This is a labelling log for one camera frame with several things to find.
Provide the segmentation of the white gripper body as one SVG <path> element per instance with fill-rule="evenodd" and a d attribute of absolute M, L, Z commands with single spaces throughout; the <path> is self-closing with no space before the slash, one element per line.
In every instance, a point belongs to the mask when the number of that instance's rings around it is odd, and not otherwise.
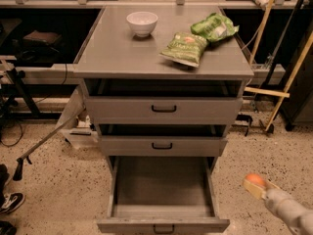
<path fill-rule="evenodd" d="M 268 189 L 264 204 L 267 210 L 278 218 L 294 217 L 294 198 L 286 191 L 278 188 Z"/>

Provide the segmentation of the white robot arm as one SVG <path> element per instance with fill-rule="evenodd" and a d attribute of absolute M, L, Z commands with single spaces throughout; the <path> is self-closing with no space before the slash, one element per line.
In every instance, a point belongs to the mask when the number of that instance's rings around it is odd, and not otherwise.
<path fill-rule="evenodd" d="M 243 186 L 255 199 L 262 200 L 266 209 L 280 219 L 292 235 L 313 235 L 313 211 L 291 194 L 269 181 L 261 185 L 245 179 Z"/>

